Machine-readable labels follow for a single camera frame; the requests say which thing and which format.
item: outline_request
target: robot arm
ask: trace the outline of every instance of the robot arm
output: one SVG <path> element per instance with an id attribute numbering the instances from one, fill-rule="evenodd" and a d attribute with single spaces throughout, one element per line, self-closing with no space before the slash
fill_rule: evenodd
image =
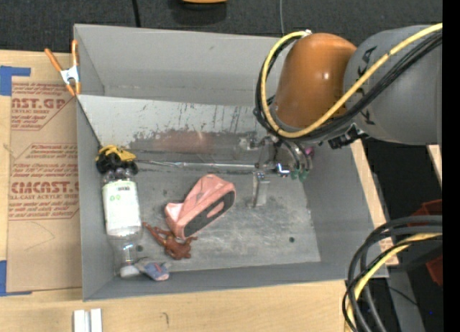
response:
<path id="1" fill-rule="evenodd" d="M 294 40 L 276 94 L 267 99 L 274 55 Z M 254 111 L 270 134 L 333 148 L 363 136 L 441 143 L 442 24 L 380 32 L 359 47 L 332 34 L 296 32 L 274 48 Z"/>

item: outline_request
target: brown toy animal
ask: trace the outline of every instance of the brown toy animal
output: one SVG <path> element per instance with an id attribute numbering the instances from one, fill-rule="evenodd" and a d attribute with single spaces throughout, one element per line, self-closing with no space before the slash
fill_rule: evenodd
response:
<path id="1" fill-rule="evenodd" d="M 192 240 L 198 240 L 198 237 L 191 236 L 180 243 L 176 240 L 175 235 L 171 231 L 165 231 L 158 227 L 151 227 L 147 222 L 142 223 L 144 227 L 149 230 L 152 236 L 157 240 L 158 244 L 163 245 L 165 253 L 170 255 L 173 259 L 181 260 L 182 258 L 190 258 L 190 243 Z"/>

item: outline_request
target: white bottle label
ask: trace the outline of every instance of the white bottle label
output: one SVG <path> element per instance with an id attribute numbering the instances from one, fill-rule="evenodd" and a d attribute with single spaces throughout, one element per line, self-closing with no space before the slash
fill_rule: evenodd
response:
<path id="1" fill-rule="evenodd" d="M 127 227 L 142 226 L 135 182 L 118 180 L 105 184 L 102 199 L 108 235 L 125 236 L 129 233 Z"/>

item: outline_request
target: bin floor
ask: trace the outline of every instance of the bin floor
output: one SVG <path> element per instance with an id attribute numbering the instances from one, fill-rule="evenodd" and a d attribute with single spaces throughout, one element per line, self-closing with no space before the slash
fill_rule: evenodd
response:
<path id="1" fill-rule="evenodd" d="M 136 176 L 142 220 L 164 230 L 165 205 L 181 203 L 196 181 L 210 171 L 139 164 Z M 289 177 L 270 176 L 265 206 L 251 207 L 250 172 L 215 172 L 235 184 L 236 201 L 192 241 L 191 258 L 174 260 L 144 231 L 138 255 L 169 262 L 171 271 L 319 262 L 316 234 L 303 185 Z"/>

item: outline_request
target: pink shoe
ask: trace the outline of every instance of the pink shoe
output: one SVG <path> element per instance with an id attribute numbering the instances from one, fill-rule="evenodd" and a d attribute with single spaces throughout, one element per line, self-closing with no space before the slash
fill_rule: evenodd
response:
<path id="1" fill-rule="evenodd" d="M 233 183 L 208 174 L 193 186 L 184 203 L 168 203 L 166 223 L 178 238 L 185 240 L 224 214 L 235 202 Z"/>

